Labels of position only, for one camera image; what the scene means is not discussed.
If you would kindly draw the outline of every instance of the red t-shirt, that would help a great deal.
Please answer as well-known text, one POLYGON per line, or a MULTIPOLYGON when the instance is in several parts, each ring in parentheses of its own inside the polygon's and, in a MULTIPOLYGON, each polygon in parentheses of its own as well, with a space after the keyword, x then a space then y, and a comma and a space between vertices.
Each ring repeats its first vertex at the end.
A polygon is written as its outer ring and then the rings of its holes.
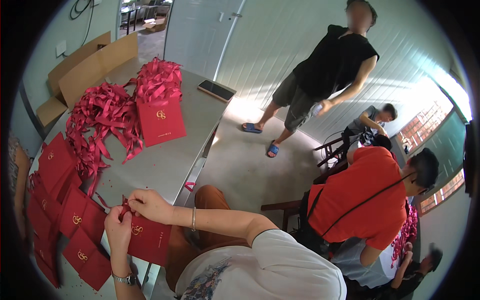
MULTIPOLYGON (((400 179, 398 164, 385 148, 355 150, 353 164, 348 169, 328 177, 325 184, 312 186, 309 211, 318 192, 323 191, 310 216, 310 226, 322 235, 348 210, 400 179)), ((358 237, 367 239, 367 245, 383 250, 407 218, 405 197, 405 186, 400 182, 343 217, 323 238, 328 242, 342 242, 358 237)))

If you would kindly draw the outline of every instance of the floral print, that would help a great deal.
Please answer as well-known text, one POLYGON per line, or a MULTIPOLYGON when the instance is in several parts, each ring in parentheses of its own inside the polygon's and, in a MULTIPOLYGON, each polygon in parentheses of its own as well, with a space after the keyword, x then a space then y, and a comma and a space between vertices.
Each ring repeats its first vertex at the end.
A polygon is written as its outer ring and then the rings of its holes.
POLYGON ((188 285, 180 300, 212 300, 216 287, 222 281, 220 276, 230 266, 231 257, 216 265, 209 265, 188 285))

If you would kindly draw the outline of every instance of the wristwatch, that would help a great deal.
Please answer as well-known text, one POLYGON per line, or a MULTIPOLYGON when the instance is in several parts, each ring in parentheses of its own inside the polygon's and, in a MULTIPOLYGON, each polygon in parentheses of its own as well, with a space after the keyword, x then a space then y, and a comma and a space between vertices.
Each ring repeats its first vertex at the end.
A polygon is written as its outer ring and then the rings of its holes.
POLYGON ((128 273, 127 277, 118 277, 112 272, 112 277, 114 280, 117 280, 121 283, 126 283, 129 286, 132 286, 137 282, 137 277, 132 273, 128 273))

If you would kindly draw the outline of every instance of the white door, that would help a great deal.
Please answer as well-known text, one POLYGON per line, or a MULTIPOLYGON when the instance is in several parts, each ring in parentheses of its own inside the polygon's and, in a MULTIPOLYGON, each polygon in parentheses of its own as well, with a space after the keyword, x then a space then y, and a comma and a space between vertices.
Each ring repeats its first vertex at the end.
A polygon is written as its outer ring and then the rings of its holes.
POLYGON ((164 59, 215 80, 245 0, 174 0, 164 59))

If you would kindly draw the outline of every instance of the corrugated wall panel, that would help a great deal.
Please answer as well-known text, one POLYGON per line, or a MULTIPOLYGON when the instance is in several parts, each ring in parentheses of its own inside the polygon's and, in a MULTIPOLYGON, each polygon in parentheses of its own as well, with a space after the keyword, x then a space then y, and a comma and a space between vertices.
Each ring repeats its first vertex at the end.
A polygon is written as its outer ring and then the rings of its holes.
MULTIPOLYGON (((371 0, 377 24, 367 38, 381 58, 363 90, 301 130, 323 142, 343 130, 370 105, 393 103, 399 118, 387 124, 398 132, 421 109, 415 97, 418 82, 435 68, 450 70, 452 59, 437 25, 413 0, 371 0)), ((293 68, 306 59, 330 24, 346 24, 346 1, 247 0, 217 81, 238 91, 245 101, 264 108, 293 68)), ((282 119, 286 109, 279 111, 282 119)))

